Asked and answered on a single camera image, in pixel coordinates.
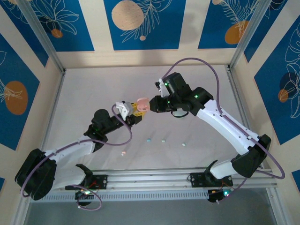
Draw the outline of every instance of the cable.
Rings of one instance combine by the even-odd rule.
[[[188,176],[187,176],[187,181],[188,181],[188,182],[192,182],[192,180],[189,179],[189,178],[191,178],[191,175],[188,175]]]
[[[97,182],[96,182],[95,180],[89,185],[88,188],[92,187],[93,185],[97,185]]]
[[[222,185],[219,190],[222,190],[223,186],[224,186],[224,182],[222,181]]]
[[[183,117],[186,117],[186,116],[188,115],[188,112],[187,112],[186,114],[182,115],[182,116],[175,116],[175,115],[173,114],[173,111],[171,111],[171,115],[172,115],[173,117],[175,117],[175,118],[183,118]]]
[[[224,184],[225,184],[227,187],[234,189],[233,187],[229,186],[227,183],[225,183],[225,182],[222,180],[222,185],[224,185]]]
[[[230,193],[230,195],[229,196],[232,196],[233,195],[233,193],[234,192],[236,192],[237,190],[239,190],[240,189],[240,187],[242,187],[243,185],[244,185],[244,183],[246,182],[246,180],[247,180],[247,178],[245,178],[242,182],[241,182],[241,184],[240,185],[238,185],[238,187],[237,188],[233,188],[233,191]]]
[[[55,153],[53,152],[53,153],[51,153],[50,155],[48,155],[48,156],[46,156],[45,158],[43,158],[32,170],[31,170],[31,172],[29,173],[29,175],[27,176],[27,178],[25,179],[25,181],[24,181],[24,183],[23,183],[23,185],[22,185],[22,188],[21,188],[21,195],[24,197],[24,198],[26,198],[26,197],[29,197],[30,195],[25,195],[24,194],[24,190],[25,190],[25,187],[26,187],[26,185],[27,185],[27,183],[28,183],[28,181],[30,180],[30,178],[32,177],[32,175],[34,174],[34,172],[47,160],[47,159],[49,159],[49,158],[51,158],[52,156],[54,156],[54,155],[56,155],[57,153],[60,153],[61,151],[63,151],[63,150],[66,150],[66,149],[68,149],[68,148],[70,148],[70,147],[72,147],[72,146],[74,146],[74,145],[77,145],[77,144],[81,144],[81,143],[85,143],[85,142],[98,142],[98,143],[102,143],[102,144],[107,144],[107,145],[110,145],[110,146],[121,146],[121,145],[125,145],[125,144],[128,144],[130,141],[131,141],[131,139],[132,139],[132,132],[131,132],[131,129],[130,129],[130,127],[123,121],[123,119],[122,118],[120,118],[115,112],[114,112],[114,109],[115,109],[115,107],[116,107],[116,104],[114,104],[113,106],[112,106],[112,113],[114,114],[114,116],[128,129],[128,131],[129,131],[129,133],[130,133],[130,138],[128,139],[128,141],[126,141],[126,142],[124,142],[124,143],[121,143],[121,144],[111,144],[111,143],[106,143],[106,142],[103,142],[103,141],[100,141],[100,140],[96,140],[96,139],[86,139],[86,140],[81,140],[81,141],[79,141],[79,142],[74,142],[74,143],[71,143],[71,144],[68,144],[67,146],[65,146],[65,147],[62,147],[62,148],[60,148],[60,149],[58,149]],[[87,189],[87,188],[85,188],[85,187],[82,187],[82,186],[80,186],[80,185],[72,185],[72,186],[74,186],[74,187],[79,187],[79,188],[81,188],[81,189],[84,189],[84,190],[87,190],[87,191],[90,191],[90,192],[92,192],[91,190],[89,190],[89,189]],[[94,193],[94,192],[92,192],[98,199],[100,199],[100,197],[96,194],[96,193]],[[83,209],[83,210],[90,210],[90,211],[94,211],[94,210],[98,210],[98,209],[100,209],[101,208],[101,205],[102,204],[100,204],[100,207],[98,207],[97,209],[87,209],[87,208],[85,208],[85,207],[81,207],[81,209]]]
[[[220,81],[219,81],[219,77],[217,75],[217,72],[215,71],[215,69],[211,66],[211,64],[209,64],[208,62],[202,60],[202,59],[199,59],[199,58],[184,58],[184,59],[181,59],[177,62],[175,62],[171,68],[166,72],[166,74],[163,76],[162,79],[164,79],[170,72],[171,70],[177,65],[179,64],[180,62],[182,61],[186,61],[186,60],[196,60],[196,61],[200,61],[202,63],[204,63],[205,65],[207,65],[211,70],[212,72],[214,73],[215,77],[216,77],[216,81],[217,81],[217,108],[219,110],[219,113],[222,114],[222,116],[229,122],[231,123],[233,126],[235,126],[240,132],[242,132],[246,137],[249,137],[250,135],[244,131],[241,127],[239,127],[239,125],[237,125],[235,122],[233,122],[228,116],[226,115],[223,115],[223,111],[221,109],[221,106],[220,106]],[[269,156],[272,161],[275,163],[275,165],[278,167],[278,169],[280,170],[281,172],[281,176],[276,176],[274,174],[271,174],[271,173],[268,173],[268,172],[265,172],[265,171],[260,171],[260,170],[256,170],[257,172],[259,173],[263,173],[263,174],[266,174],[268,176],[271,176],[273,178],[277,178],[277,179],[284,179],[285,178],[285,172],[283,170],[283,168],[281,167],[281,165],[279,164],[279,162],[271,155],[271,153],[269,153],[259,142],[257,142],[255,139],[251,138],[250,139],[254,144],[258,145],[266,154],[267,156]]]
[[[98,206],[97,208],[94,208],[94,209],[88,209],[88,208],[83,207],[83,206],[81,206],[81,205],[79,204],[79,199],[80,199],[80,198],[78,198],[76,203],[77,203],[77,207],[78,207],[79,209],[87,210],[87,211],[96,211],[96,210],[101,209],[101,207],[102,207],[102,200],[101,200],[101,198],[100,198],[99,195],[97,195],[95,192],[93,192],[93,191],[91,191],[90,189],[85,188],[84,186],[81,186],[81,185],[71,185],[71,186],[73,186],[73,187],[75,187],[75,188],[81,188],[81,189],[86,190],[86,191],[90,191],[90,192],[91,192],[96,198],[98,198],[99,201],[100,201],[100,204],[99,204],[99,206]]]

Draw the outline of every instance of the pink object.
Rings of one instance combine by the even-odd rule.
[[[150,110],[149,99],[147,97],[142,97],[137,100],[137,110],[140,112],[147,112]]]

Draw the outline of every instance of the metal rod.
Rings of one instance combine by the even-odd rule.
[[[281,225],[293,225],[289,213],[284,206],[284,203],[281,200],[277,192],[277,188],[267,188],[268,197],[273,209],[273,213],[276,219],[277,224]]]
[[[249,120],[248,120],[246,112],[245,112],[245,107],[244,107],[243,102],[241,100],[240,92],[239,92],[237,84],[236,84],[236,82],[234,80],[234,77],[233,77],[231,71],[229,70],[228,66],[225,67],[225,70],[227,72],[227,77],[228,77],[228,80],[229,80],[229,83],[230,83],[230,86],[231,86],[231,89],[232,89],[235,101],[236,101],[237,106],[238,106],[240,117],[242,119],[242,124],[244,126],[246,126],[247,128],[251,129]]]
[[[58,104],[58,101],[59,101],[59,98],[60,98],[60,93],[61,93],[61,89],[62,89],[62,85],[64,83],[64,80],[65,80],[65,72],[62,74],[62,77],[60,78],[60,85],[58,87],[58,90],[57,90],[57,93],[56,93],[56,96],[55,96],[55,101],[53,103],[53,107],[52,107],[52,110],[51,110],[47,130],[46,130],[45,136],[42,140],[42,145],[41,145],[41,150],[42,151],[44,150],[44,148],[46,147],[46,145],[48,143],[51,127],[52,127],[53,120],[54,120],[55,111],[56,111],[57,104]]]
[[[268,7],[270,6],[272,0],[258,0],[260,3],[258,4],[255,12],[253,13],[250,22],[238,43],[235,53],[230,61],[229,69],[233,70],[236,66],[238,60],[240,59],[241,55],[244,53],[247,45],[249,44],[251,38],[253,37],[259,23],[261,22],[265,12],[267,11]]]
[[[24,15],[25,19],[27,20],[29,26],[33,30],[34,34],[40,41],[41,45],[45,49],[48,56],[53,60],[55,66],[61,71],[64,72],[64,67],[53,47],[48,35],[46,34],[43,26],[41,25],[40,21],[38,20],[35,12],[33,11],[30,2],[27,0],[15,0],[20,11]]]
[[[195,189],[188,181],[190,173],[202,173],[205,168],[155,169],[155,170],[106,170],[94,171],[97,174],[107,174],[107,189],[114,191],[137,190],[182,190]],[[233,187],[236,188],[244,180],[238,174],[232,176]],[[265,174],[255,172],[243,188],[276,188],[276,180]]]

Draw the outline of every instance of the white leaf drawing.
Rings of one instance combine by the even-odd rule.
[[[300,115],[300,23],[293,31],[289,45],[285,52],[286,69],[289,73],[289,80],[283,87],[285,100],[290,100],[291,118],[295,119]]]
[[[246,21],[255,11],[260,0],[253,0],[252,3],[248,0],[245,7],[240,5],[240,0],[222,0],[219,5],[223,7],[225,16],[231,20],[233,25],[239,28],[239,37],[243,35]]]
[[[6,52],[0,51],[0,66],[5,60],[6,54],[7,54]],[[4,85],[4,83],[0,79],[0,102],[3,102],[6,98],[9,99],[10,97],[22,99],[22,96],[20,96],[21,94],[22,91],[13,91],[9,89]]]
[[[25,19],[25,17],[23,16],[22,12],[20,11],[19,7],[14,4],[14,3],[11,3],[10,1],[8,0],[1,0],[3,2],[3,4],[10,10],[11,14],[21,20],[23,23],[25,24],[28,24],[27,23],[27,20]]]
[[[282,2],[275,2],[275,1],[272,1],[270,3],[270,6],[269,8],[267,9],[266,13],[264,14],[268,19],[270,18],[270,14],[271,14],[271,11],[278,11],[282,8],[283,4],[284,4],[285,0],[282,0]]]
[[[10,12],[22,22],[27,23],[19,7],[8,0],[1,0],[5,3]],[[53,29],[59,31],[66,31],[77,34],[76,27],[72,24],[79,19],[79,15],[65,10],[65,0],[31,0],[29,1],[33,11],[37,15],[42,24],[46,24],[44,29],[46,32],[51,33]]]
[[[143,13],[142,24],[133,30],[123,30],[121,37],[124,37],[122,43],[128,41],[131,38],[134,40],[144,37],[146,38],[155,26],[159,25],[160,19],[158,13],[168,8],[172,0],[131,0],[135,2]]]

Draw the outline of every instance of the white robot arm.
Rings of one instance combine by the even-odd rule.
[[[130,129],[142,121],[146,113],[137,111],[136,103],[117,102],[115,107],[119,114],[112,117],[105,109],[97,110],[88,130],[75,142],[45,152],[39,149],[31,151],[15,177],[16,183],[21,187],[25,184],[24,190],[33,200],[41,199],[53,189],[76,184],[90,186],[96,175],[82,164],[75,165],[76,161],[109,144],[106,134],[124,125]]]
[[[267,135],[259,136],[244,127],[218,106],[217,101],[205,89],[191,90],[179,73],[159,79],[156,86],[161,95],[150,101],[150,109],[153,112],[173,112],[182,109],[192,113],[215,128],[237,151],[236,158],[217,164],[214,161],[208,166],[205,174],[207,181],[214,184],[217,180],[237,173],[244,177],[252,176],[266,158],[266,153],[253,140],[268,150],[271,139]]]
[[[160,79],[156,86],[161,95],[150,101],[151,111],[164,113],[182,109],[191,113],[215,128],[238,153],[232,160],[218,164],[214,161],[207,167],[203,176],[206,187],[216,187],[223,178],[237,173],[244,177],[252,176],[266,158],[265,152],[253,140],[268,150],[271,139],[267,135],[258,136],[241,125],[225,112],[205,89],[191,90],[179,73]],[[59,150],[33,150],[16,175],[15,181],[21,187],[26,185],[24,190],[33,200],[41,199],[52,189],[74,184],[90,186],[93,180],[92,172],[84,165],[74,166],[72,162],[102,148],[107,142],[106,134],[124,124],[131,128],[142,121],[145,114],[136,112],[136,103],[117,102],[116,108],[120,113],[112,117],[104,109],[96,111],[88,131],[75,143],[62,146]],[[38,170],[33,171],[32,169],[39,164]]]

